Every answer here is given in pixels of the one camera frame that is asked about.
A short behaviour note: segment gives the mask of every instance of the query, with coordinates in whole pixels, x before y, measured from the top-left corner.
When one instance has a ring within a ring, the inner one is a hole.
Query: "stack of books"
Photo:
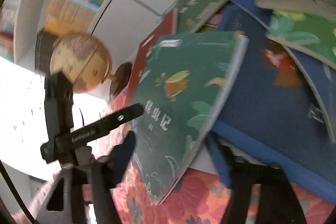
[[[5,0],[0,18],[0,56],[14,62],[13,36],[20,0]]]
[[[151,202],[203,140],[216,165],[212,129],[336,204],[335,69],[336,0],[177,0],[140,44],[126,98],[144,105],[126,128]]]

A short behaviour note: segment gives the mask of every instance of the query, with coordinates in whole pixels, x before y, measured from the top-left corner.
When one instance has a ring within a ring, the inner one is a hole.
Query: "black clamp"
[[[231,198],[221,224],[245,224],[254,184],[260,184],[260,200],[257,224],[306,224],[306,218],[293,188],[283,170],[277,164],[270,166],[249,163],[235,156],[222,145],[218,135],[209,133],[226,163],[230,166]]]

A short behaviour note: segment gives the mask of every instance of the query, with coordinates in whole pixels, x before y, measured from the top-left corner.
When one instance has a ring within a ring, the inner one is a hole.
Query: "black cable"
[[[17,192],[17,190],[16,190],[16,188],[15,188],[10,176],[8,175],[7,170],[5,169],[1,160],[0,160],[0,173],[3,176],[5,182],[7,183],[10,191],[12,192],[16,202],[19,204],[20,208],[25,213],[25,215],[27,216],[27,218],[31,222],[31,224],[39,224],[37,222],[37,220],[34,219],[32,214],[29,212],[28,208],[26,207],[25,203],[21,199],[19,193]]]

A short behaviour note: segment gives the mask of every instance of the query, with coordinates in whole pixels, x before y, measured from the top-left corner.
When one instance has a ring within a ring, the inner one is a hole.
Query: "book spine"
[[[67,0],[69,2],[72,2],[73,4],[76,4],[86,10],[89,10],[91,12],[94,12],[96,13],[99,9],[99,6],[91,3],[91,2],[88,2],[86,0]]]

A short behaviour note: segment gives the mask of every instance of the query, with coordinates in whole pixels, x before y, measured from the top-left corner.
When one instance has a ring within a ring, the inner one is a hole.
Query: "leaf illustration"
[[[146,182],[149,183],[149,186],[151,186],[151,178],[147,173],[146,173]]]
[[[215,66],[222,71],[227,71],[227,69],[229,68],[229,63],[220,62],[220,63],[216,63]]]
[[[186,122],[186,125],[200,131],[206,123],[208,115],[196,115]]]
[[[288,42],[294,42],[299,45],[319,44],[319,38],[310,32],[291,32],[284,36]]]
[[[165,78],[166,78],[166,74],[165,74],[165,73],[160,74],[160,78],[157,78],[157,79],[155,80],[155,86],[160,86],[160,85],[162,85],[162,83],[163,83],[163,81],[165,80]]]
[[[223,86],[225,83],[226,83],[226,80],[224,78],[218,78],[218,77],[216,77],[216,78],[212,78],[209,82],[207,82],[204,85],[204,87],[206,88],[206,87],[208,87],[210,85],[214,85],[214,84]]]
[[[188,135],[185,138],[185,153],[188,153],[194,146],[196,141],[193,141],[193,138]]]
[[[283,37],[291,32],[294,27],[294,20],[290,17],[272,16],[268,31],[274,37]]]
[[[169,79],[167,79],[165,81],[165,83],[175,83],[175,82],[179,82],[185,78],[187,78],[190,75],[188,70],[183,70],[178,72],[177,74],[174,74],[172,77],[170,77]]]
[[[145,79],[145,77],[146,77],[147,75],[149,75],[150,72],[151,72],[150,69],[147,70],[147,71],[141,76],[139,83],[141,83],[141,82],[143,81],[143,79]]]
[[[171,167],[171,171],[172,171],[172,177],[175,177],[175,168],[173,165],[173,162],[176,164],[176,170],[179,169],[179,164],[177,163],[177,161],[172,157],[172,156],[165,156],[165,158],[168,160],[169,165]]]
[[[161,180],[160,175],[159,175],[158,173],[156,173],[156,172],[153,172],[153,173],[151,173],[151,177],[155,178],[156,181],[159,183],[159,185],[160,185],[160,190],[161,190],[161,193],[162,193],[162,180]]]
[[[197,110],[199,115],[208,115],[211,110],[211,106],[202,101],[192,102],[191,103],[193,109]]]
[[[161,182],[161,179],[160,179],[160,176],[159,176],[158,173],[156,173],[156,172],[151,173],[151,177],[155,178],[156,181],[157,181],[157,182],[159,183],[159,185],[161,186],[162,182]]]

